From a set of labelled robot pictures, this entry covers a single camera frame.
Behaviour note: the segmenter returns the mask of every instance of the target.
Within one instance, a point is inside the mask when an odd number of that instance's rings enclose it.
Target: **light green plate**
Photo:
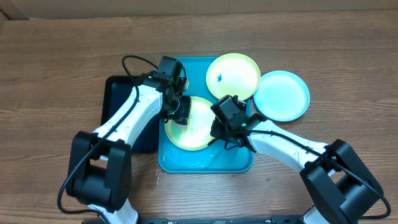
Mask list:
[[[255,61],[238,53],[218,57],[206,74],[207,87],[218,99],[237,95],[240,100],[246,100],[257,90],[260,79],[260,69]]]
[[[210,136],[210,130],[215,114],[210,109],[212,106],[210,101],[197,96],[191,96],[191,101],[187,129],[177,126],[172,121],[165,123],[164,126],[167,137],[172,143],[182,149],[195,151],[206,148],[214,139]]]

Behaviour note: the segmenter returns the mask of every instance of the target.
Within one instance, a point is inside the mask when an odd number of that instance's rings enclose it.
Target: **black tray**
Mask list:
[[[128,76],[111,76],[106,80],[101,125],[107,122],[129,98],[132,83]],[[132,153],[155,152],[159,146],[159,119],[154,116],[131,148]]]

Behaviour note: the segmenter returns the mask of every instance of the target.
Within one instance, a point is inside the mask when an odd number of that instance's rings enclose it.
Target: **teal tray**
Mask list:
[[[177,57],[187,71],[188,90],[184,95],[199,96],[215,103],[207,89],[206,72],[217,57]],[[251,115],[250,99],[246,113]],[[177,147],[167,137],[164,123],[159,124],[159,165],[170,173],[239,173],[250,169],[254,153],[246,148],[224,149],[225,142],[218,140],[211,146],[198,151],[187,151]]]

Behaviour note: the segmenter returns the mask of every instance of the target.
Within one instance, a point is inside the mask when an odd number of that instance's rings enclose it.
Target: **light blue plate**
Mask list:
[[[207,89],[206,72],[217,57],[178,57],[187,71],[189,79],[188,96],[199,96],[212,103],[218,101]],[[250,99],[246,100],[246,113],[250,116]],[[218,140],[211,146],[197,151],[177,147],[167,137],[164,123],[159,124],[159,165],[171,173],[239,173],[245,172],[254,162],[254,154],[247,148],[224,149],[224,141]]]
[[[274,121],[293,121],[307,110],[310,91],[304,81],[291,72],[269,72],[261,77],[254,93],[260,112]]]

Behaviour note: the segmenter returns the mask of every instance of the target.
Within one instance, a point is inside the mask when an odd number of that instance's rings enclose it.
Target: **wooden table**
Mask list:
[[[299,120],[279,124],[314,141],[349,142],[398,213],[398,11],[6,21],[0,35],[0,222],[78,223],[56,196],[70,144],[100,124],[105,80],[121,59],[252,57],[261,72],[289,70],[311,93]],[[135,74],[150,67],[129,60]],[[243,174],[168,174],[156,154],[132,158],[130,201],[144,218],[300,214],[312,201],[300,176],[256,154]],[[64,196],[67,208],[84,208]],[[377,203],[372,214],[384,213]]]

